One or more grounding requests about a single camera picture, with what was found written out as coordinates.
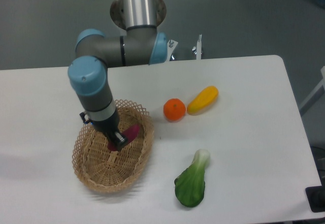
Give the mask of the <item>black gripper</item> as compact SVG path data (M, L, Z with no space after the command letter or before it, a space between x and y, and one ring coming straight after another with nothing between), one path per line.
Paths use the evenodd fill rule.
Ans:
M120 118L117 109L114 111L112 116L110 116L109 118L103 121L95 121L90 118L86 119L85 118L85 116L87 115L86 112L81 112L79 115L84 124L91 123L93 128L96 131L101 132L107 139L110 133L120 131L118 128Z

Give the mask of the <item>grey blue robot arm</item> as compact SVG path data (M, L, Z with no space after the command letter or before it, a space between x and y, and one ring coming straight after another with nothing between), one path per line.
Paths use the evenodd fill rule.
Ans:
M68 68L70 84L84 109L81 118L108 139L108 148L121 151L138 127L121 132L119 114L108 83L108 69L163 63L167 38L157 31L154 0L123 0L125 36L107 38L97 29L82 31L75 60Z

